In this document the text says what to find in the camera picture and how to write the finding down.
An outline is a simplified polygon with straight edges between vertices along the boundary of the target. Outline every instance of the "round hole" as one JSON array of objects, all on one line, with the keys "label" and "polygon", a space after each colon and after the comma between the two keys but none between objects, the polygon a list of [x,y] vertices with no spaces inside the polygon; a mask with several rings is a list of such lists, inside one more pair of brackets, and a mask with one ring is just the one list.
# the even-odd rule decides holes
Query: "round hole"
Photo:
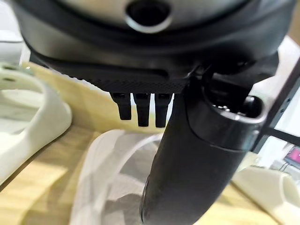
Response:
[{"label": "round hole", "polygon": [[2,80],[9,81],[9,82],[15,82],[15,79],[7,78],[7,77],[4,77]]},{"label": "round hole", "polygon": [[17,68],[12,65],[3,65],[2,68],[7,70],[17,70]]},{"label": "round hole", "polygon": [[154,33],[165,29],[169,24],[170,7],[157,0],[139,0],[131,2],[127,9],[127,24],[134,30]]}]

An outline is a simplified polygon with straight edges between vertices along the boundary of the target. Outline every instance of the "light wood grain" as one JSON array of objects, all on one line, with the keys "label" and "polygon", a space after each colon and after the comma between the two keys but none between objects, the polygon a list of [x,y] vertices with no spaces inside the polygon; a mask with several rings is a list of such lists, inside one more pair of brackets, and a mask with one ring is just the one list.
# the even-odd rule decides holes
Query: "light wood grain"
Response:
[{"label": "light wood grain", "polygon": [[297,0],[289,36],[300,45],[300,0]]},{"label": "light wood grain", "polygon": [[[1,186],[0,225],[67,225],[91,142],[114,128],[148,133],[162,130],[153,126],[139,128],[135,116],[135,121],[120,121],[117,107],[108,97],[42,67],[33,64],[30,67],[71,105],[74,123]],[[196,224],[273,225],[277,222],[229,185]]]}]

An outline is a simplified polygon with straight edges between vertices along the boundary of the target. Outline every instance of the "black cylindrical handle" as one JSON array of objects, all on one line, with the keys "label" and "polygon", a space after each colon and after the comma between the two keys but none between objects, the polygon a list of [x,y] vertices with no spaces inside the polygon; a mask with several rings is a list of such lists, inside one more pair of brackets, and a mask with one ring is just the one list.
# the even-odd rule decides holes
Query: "black cylindrical handle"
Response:
[{"label": "black cylindrical handle", "polygon": [[[241,146],[241,149],[220,147],[202,139],[196,133],[197,130],[191,128],[189,121],[190,111],[199,109],[196,105],[187,107],[187,103],[192,103],[185,99],[191,97],[175,96],[171,119],[152,164],[141,202],[141,216],[146,225],[195,223],[221,194],[247,152],[245,145],[236,145],[234,139],[232,145]],[[212,105],[205,103],[202,108],[205,107],[206,110],[211,108],[212,111],[203,113],[203,116],[223,117],[222,112],[216,111]],[[201,129],[201,123],[197,125],[198,129]],[[254,130],[258,129],[253,121],[249,126],[254,126]],[[237,124],[236,128],[240,129],[241,125]],[[253,129],[247,128],[240,132],[249,132],[248,135],[256,136]],[[225,130],[223,134],[219,132],[218,135],[223,135],[224,138],[229,136]],[[246,141],[250,149],[252,141]]]}]

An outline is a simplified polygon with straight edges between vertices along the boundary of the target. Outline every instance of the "black plastic housing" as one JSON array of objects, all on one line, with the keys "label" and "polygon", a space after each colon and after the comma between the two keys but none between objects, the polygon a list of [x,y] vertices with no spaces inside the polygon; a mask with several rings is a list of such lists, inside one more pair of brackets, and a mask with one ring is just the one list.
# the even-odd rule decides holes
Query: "black plastic housing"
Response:
[{"label": "black plastic housing", "polygon": [[[210,23],[157,34],[94,22],[53,0],[13,0],[12,5],[28,46],[50,67],[92,79],[106,91],[180,93],[182,80],[199,64],[225,61],[235,67],[274,54],[295,2],[251,0]],[[95,65],[101,68],[97,73]],[[165,82],[156,89],[159,80]]]},{"label": "black plastic housing", "polygon": [[194,224],[219,197],[249,151],[266,111],[225,116],[201,90],[175,96],[173,112],[153,160],[141,203],[146,225]]}]

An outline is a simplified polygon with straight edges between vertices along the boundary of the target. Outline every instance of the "black clip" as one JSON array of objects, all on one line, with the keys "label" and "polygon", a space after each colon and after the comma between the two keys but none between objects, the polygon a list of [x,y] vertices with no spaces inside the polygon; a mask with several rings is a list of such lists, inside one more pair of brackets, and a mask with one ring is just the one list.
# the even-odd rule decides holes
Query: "black clip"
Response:
[{"label": "black clip", "polygon": [[149,109],[150,109],[151,94],[133,94],[139,127],[149,126]]},{"label": "black clip", "polygon": [[155,94],[155,125],[157,128],[164,128],[168,112],[168,106],[171,102],[171,94]]},{"label": "black clip", "polygon": [[110,93],[112,99],[118,104],[121,120],[131,120],[130,93]]}]

